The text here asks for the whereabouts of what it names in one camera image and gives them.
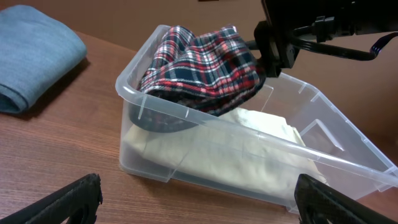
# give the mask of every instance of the folded clothing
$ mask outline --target folded clothing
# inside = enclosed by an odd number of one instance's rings
[[[21,113],[86,55],[66,25],[30,6],[0,12],[0,112]]]
[[[253,97],[265,78],[235,27],[195,37],[188,29],[175,26],[163,36],[137,89],[220,116]],[[194,126],[149,110],[139,112],[139,106],[131,107],[132,122],[148,131],[167,133]]]
[[[236,108],[220,119],[304,146],[298,131],[283,117]],[[287,200],[294,200],[301,173],[326,182],[312,160],[284,151],[282,147],[286,146],[206,126],[176,133],[152,133],[133,125],[122,144],[171,169]]]

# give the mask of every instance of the red plaid cloth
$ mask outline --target red plaid cloth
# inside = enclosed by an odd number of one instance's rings
[[[138,90],[220,116],[253,97],[265,79],[233,26],[199,37],[175,26],[163,36]],[[197,125],[138,105],[131,105],[129,116],[140,128],[159,133]]]

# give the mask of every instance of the brown wooden surface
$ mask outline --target brown wooden surface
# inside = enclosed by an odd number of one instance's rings
[[[97,223],[298,223],[284,207],[119,169],[122,98],[135,52],[84,34],[87,59],[24,116],[0,114],[0,218],[88,173],[101,176]]]

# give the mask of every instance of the black mechanical part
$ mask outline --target black mechanical part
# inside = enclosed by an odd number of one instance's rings
[[[103,202],[98,174],[88,174],[49,196],[0,220],[0,224],[94,224]]]
[[[294,192],[301,224],[397,224],[307,174]]]
[[[398,35],[394,33],[380,38],[369,52],[319,44],[334,37],[397,31],[398,2],[396,1],[261,0],[261,2],[267,17],[267,25],[260,22],[254,37],[261,52],[262,64],[268,65],[269,77],[279,76],[278,71],[282,68],[292,68],[300,49],[366,61],[375,59],[381,49]],[[272,46],[277,49],[277,57],[275,50],[269,55],[263,55],[269,52]]]

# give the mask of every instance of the wood grain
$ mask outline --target wood grain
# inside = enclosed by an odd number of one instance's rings
[[[101,177],[97,223],[298,223],[284,207],[119,169],[122,98],[114,84],[135,52],[78,33],[86,60],[23,116],[0,114],[0,218],[88,173]]]

